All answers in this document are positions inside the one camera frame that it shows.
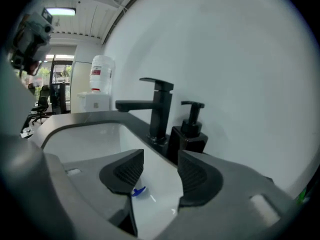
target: window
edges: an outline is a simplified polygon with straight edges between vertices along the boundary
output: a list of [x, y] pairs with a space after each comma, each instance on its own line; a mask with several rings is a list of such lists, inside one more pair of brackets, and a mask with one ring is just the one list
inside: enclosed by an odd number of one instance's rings
[[72, 61], [54, 61], [52, 72], [52, 83], [65, 83], [65, 101], [70, 101]]
[[[35, 76], [28, 75], [27, 72], [22, 71], [21, 82], [26, 88], [28, 88], [29, 84], [33, 83], [36, 100], [39, 99], [42, 86], [65, 83], [65, 101], [70, 101], [70, 81], [74, 57], [74, 55], [47, 54], [45, 56], [45, 61], [42, 62], [38, 73]], [[14, 71], [16, 76], [19, 77], [19, 70], [15, 69]]]

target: soap dispenser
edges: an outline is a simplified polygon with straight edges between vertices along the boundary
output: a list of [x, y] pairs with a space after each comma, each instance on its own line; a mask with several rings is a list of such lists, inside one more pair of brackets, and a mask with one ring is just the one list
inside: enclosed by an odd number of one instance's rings
[[200, 109], [205, 104], [194, 101], [181, 101], [181, 105], [191, 105], [189, 119], [184, 119], [182, 126], [172, 127], [167, 158], [175, 164], [178, 164], [178, 150], [188, 150], [202, 153], [208, 141], [208, 136], [201, 132], [202, 124], [197, 122]]

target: black faucet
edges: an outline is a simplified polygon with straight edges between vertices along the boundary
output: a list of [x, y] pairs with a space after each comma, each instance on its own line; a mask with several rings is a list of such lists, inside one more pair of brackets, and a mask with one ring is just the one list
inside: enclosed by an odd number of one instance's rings
[[155, 143], [163, 144], [166, 140], [166, 130], [172, 99], [170, 91], [174, 89], [174, 85], [166, 81], [148, 77], [140, 78], [139, 80], [155, 83], [153, 100], [116, 100], [115, 108], [120, 112], [152, 110], [148, 137]]

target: sink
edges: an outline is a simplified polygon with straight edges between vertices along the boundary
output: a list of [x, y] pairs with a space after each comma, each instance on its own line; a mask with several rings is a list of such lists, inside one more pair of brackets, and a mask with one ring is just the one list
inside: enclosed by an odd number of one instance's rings
[[101, 158], [120, 152], [143, 149], [143, 173], [136, 188], [146, 187], [132, 197], [138, 237], [153, 239], [178, 213], [183, 187], [177, 168], [148, 147], [127, 127], [102, 123], [67, 128], [55, 133], [44, 147], [45, 153], [57, 155], [62, 163]]

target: dispenser pump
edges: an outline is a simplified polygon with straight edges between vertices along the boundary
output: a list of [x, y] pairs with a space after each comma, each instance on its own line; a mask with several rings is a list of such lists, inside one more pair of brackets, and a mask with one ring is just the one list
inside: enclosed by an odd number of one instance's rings
[[202, 124], [197, 122], [200, 109], [205, 107], [205, 104], [195, 101], [181, 101], [181, 105], [191, 105], [189, 119], [184, 119], [181, 126], [181, 132], [188, 138], [198, 137], [201, 132]]

